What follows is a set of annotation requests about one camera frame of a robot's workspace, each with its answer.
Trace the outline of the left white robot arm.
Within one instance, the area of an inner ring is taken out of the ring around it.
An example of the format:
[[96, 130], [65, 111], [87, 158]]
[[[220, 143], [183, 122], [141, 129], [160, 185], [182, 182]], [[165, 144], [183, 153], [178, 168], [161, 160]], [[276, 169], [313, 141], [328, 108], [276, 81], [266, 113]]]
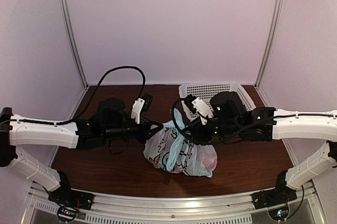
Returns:
[[46, 167], [28, 154], [23, 145], [59, 146], [68, 149], [90, 150], [102, 147], [108, 141], [135, 139], [145, 144], [163, 125], [143, 118], [150, 101], [138, 98], [131, 113], [125, 103], [109, 98], [98, 104], [89, 119], [71, 122], [25, 118], [12, 113], [10, 107], [1, 111], [1, 167], [13, 167], [27, 179], [39, 183], [54, 193], [64, 205], [71, 205], [76, 194], [71, 190], [67, 175]]

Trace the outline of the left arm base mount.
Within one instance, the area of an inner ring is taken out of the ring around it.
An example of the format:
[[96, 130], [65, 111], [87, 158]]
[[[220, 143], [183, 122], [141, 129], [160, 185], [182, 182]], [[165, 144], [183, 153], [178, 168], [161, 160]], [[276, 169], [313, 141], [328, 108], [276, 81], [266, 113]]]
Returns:
[[48, 200], [56, 203], [58, 209], [56, 216], [59, 221], [68, 223], [80, 214], [80, 210], [91, 210], [94, 195], [77, 190], [70, 191], [46, 191]]

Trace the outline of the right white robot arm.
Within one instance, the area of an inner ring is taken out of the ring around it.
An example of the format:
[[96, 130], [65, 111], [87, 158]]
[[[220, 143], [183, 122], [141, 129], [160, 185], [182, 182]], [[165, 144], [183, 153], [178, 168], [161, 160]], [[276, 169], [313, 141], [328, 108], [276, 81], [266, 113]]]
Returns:
[[233, 144], [240, 141], [272, 141], [285, 138], [321, 139], [324, 144], [299, 165], [277, 177], [270, 192], [273, 203], [282, 203], [290, 191], [336, 167], [336, 111], [298, 112], [274, 107], [247, 110], [235, 92], [223, 91], [214, 95], [209, 104], [188, 95], [183, 98], [187, 108], [199, 117], [182, 130], [188, 140], [199, 145]]

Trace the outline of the light blue printed plastic bag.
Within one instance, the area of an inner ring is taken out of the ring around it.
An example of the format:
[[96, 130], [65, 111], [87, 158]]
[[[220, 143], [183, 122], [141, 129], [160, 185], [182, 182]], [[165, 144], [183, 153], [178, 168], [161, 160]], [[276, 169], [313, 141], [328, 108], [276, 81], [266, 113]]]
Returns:
[[215, 148], [187, 140], [172, 120], [146, 142], [143, 155], [156, 169], [187, 176], [211, 178], [217, 166]]

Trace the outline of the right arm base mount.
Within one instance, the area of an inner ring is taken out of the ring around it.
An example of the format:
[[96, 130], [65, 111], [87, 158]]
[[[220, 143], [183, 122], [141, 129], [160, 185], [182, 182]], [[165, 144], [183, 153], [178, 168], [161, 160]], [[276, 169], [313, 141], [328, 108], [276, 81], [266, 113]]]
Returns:
[[296, 191], [290, 190], [262, 190], [251, 195], [254, 208], [266, 208], [269, 217], [274, 221], [285, 221], [290, 215], [289, 202], [297, 199]]

